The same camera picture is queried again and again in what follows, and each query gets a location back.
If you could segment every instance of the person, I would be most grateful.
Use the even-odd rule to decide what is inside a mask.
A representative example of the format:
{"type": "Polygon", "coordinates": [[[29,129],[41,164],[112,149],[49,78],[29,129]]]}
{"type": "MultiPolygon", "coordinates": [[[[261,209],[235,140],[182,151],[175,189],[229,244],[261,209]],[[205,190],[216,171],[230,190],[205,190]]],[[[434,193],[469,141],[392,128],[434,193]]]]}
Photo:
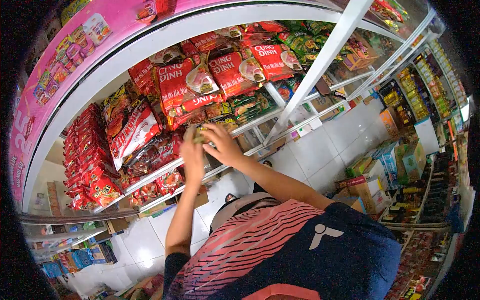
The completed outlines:
{"type": "Polygon", "coordinates": [[[400,262],[393,233],[349,206],[244,156],[222,127],[188,130],[186,184],[165,242],[165,299],[383,299],[400,262]],[[190,256],[204,151],[263,189],[226,203],[190,256]]]}

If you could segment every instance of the finger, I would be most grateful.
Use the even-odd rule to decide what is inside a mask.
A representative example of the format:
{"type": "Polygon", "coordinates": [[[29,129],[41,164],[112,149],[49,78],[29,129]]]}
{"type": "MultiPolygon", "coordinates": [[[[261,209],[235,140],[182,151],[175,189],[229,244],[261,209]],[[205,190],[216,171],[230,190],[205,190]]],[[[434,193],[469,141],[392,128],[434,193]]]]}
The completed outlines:
{"type": "Polygon", "coordinates": [[[207,124],[204,124],[203,127],[212,130],[213,132],[218,134],[218,136],[222,136],[222,137],[229,136],[229,133],[221,125],[207,123],[207,124]]]}
{"type": "Polygon", "coordinates": [[[192,142],[193,143],[193,136],[195,134],[195,127],[189,127],[187,128],[187,131],[183,135],[183,141],[184,142],[192,142]]]}
{"type": "Polygon", "coordinates": [[[210,146],[209,144],[203,144],[203,148],[204,148],[205,152],[207,152],[211,156],[215,157],[216,159],[220,158],[220,152],[218,150],[216,150],[215,148],[213,148],[212,146],[210,146]]]}
{"type": "Polygon", "coordinates": [[[212,141],[215,145],[218,145],[222,142],[222,138],[211,130],[202,130],[200,131],[200,134],[212,141]]]}

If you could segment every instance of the merchandise display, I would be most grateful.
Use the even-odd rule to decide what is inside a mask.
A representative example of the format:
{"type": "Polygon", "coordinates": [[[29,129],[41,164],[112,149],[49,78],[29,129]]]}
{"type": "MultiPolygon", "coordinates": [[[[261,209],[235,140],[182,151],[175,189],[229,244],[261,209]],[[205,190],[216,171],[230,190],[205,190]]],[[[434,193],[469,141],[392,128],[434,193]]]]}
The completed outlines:
{"type": "Polygon", "coordinates": [[[433,56],[435,57],[438,64],[442,68],[442,71],[445,77],[447,78],[448,83],[450,84],[450,87],[454,92],[454,97],[457,101],[457,104],[459,105],[459,108],[464,107],[468,103],[467,95],[465,94],[465,89],[463,87],[462,82],[458,80],[457,77],[455,76],[455,71],[452,67],[452,64],[448,60],[448,57],[445,54],[445,51],[442,49],[442,46],[440,46],[440,44],[436,40],[431,41],[429,45],[432,48],[433,56]]]}
{"type": "Polygon", "coordinates": [[[414,63],[420,76],[428,86],[428,90],[433,97],[433,101],[440,117],[442,119],[449,118],[452,115],[452,112],[456,109],[455,101],[447,98],[444,86],[439,78],[433,73],[432,67],[422,55],[418,56],[414,63]]]}

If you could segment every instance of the pink signage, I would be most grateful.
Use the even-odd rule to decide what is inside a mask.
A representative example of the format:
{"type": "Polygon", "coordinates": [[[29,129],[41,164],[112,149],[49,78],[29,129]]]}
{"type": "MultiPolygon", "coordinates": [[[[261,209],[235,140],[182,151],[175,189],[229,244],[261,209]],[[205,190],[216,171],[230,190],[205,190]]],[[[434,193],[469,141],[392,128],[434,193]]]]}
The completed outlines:
{"type": "Polygon", "coordinates": [[[220,1],[92,0],[75,14],[48,45],[15,101],[9,156],[14,198],[23,198],[33,152],[64,95],[110,49],[150,25],[152,5],[157,19],[163,19],[215,2],[220,1]]]}

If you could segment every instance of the white tile floor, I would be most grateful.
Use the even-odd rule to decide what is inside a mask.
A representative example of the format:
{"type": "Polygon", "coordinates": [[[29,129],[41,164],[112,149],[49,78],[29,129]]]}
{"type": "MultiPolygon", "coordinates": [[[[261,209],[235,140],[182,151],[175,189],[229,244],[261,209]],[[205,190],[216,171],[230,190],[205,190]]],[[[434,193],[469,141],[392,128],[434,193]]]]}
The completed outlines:
{"type": "MultiPolygon", "coordinates": [[[[379,100],[359,104],[338,119],[291,142],[269,158],[274,169],[303,181],[317,191],[334,190],[334,182],[344,178],[345,166],[357,156],[376,147],[389,135],[380,120],[383,106],[379,100]]],[[[235,171],[227,174],[208,192],[209,203],[196,209],[190,251],[197,252],[208,238],[210,224],[225,196],[244,196],[253,189],[253,181],[235,171]]],[[[104,282],[115,290],[128,287],[143,277],[163,272],[165,237],[175,210],[157,218],[143,218],[131,224],[128,231],[112,239],[118,259],[115,265],[92,265],[74,277],[69,286],[79,294],[89,295],[104,282]]]]}

